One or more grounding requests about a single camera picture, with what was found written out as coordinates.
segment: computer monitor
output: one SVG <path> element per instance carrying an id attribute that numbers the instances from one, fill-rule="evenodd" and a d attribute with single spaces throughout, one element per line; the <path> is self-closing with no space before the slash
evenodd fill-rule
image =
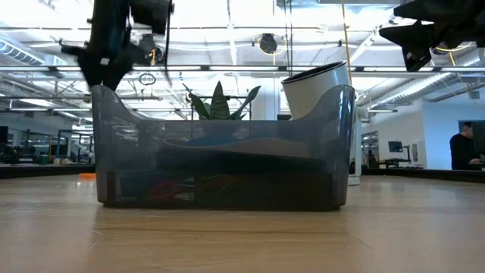
<path id="1" fill-rule="evenodd" d="M 402 152 L 402 142 L 389 141 L 389 152 Z"/>
<path id="2" fill-rule="evenodd" d="M 485 121 L 474 122 L 472 126 L 475 151 L 485 155 Z"/>

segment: white container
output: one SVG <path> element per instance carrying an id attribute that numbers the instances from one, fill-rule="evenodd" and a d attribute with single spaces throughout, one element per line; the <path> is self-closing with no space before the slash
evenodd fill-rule
<path id="1" fill-rule="evenodd" d="M 329 89 L 350 85 L 347 62 L 340 61 L 293 75 L 284 81 L 286 99 L 293 120 L 306 116 Z"/>

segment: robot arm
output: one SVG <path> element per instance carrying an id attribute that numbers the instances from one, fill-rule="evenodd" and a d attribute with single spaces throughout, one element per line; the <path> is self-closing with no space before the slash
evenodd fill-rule
<path id="1" fill-rule="evenodd" d="M 394 15 L 417 20 L 411 26 L 380 30 L 382 37 L 402 47 L 408 71 L 425 66 L 430 49 L 440 54 L 438 48 L 454 49 L 463 42 L 485 47 L 484 0 L 415 0 L 395 8 Z"/>
<path id="2" fill-rule="evenodd" d="M 152 27 L 153 33 L 167 33 L 168 43 L 173 12 L 172 0 L 95 0 L 92 19 L 88 20 L 92 29 L 86 47 L 61 44 L 61 50 L 77 57 L 89 86 L 103 84 L 116 90 L 124 75 L 133 69 L 133 64 L 150 65 L 149 54 L 156 50 L 147 51 L 132 44 L 133 22 Z"/>

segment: wooden tabletop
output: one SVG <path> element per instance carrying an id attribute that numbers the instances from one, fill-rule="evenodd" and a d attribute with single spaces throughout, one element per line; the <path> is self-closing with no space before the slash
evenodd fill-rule
<path id="1" fill-rule="evenodd" d="M 363 177 L 338 212 L 107 209 L 0 180 L 0 272 L 484 272 L 485 185 Z"/>

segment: orange object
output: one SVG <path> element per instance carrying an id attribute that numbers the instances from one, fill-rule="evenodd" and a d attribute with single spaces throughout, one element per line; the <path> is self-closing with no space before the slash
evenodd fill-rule
<path id="1" fill-rule="evenodd" d="M 83 179 L 96 179 L 96 173 L 83 173 L 83 174 L 79 174 L 79 178 L 83 178 Z"/>

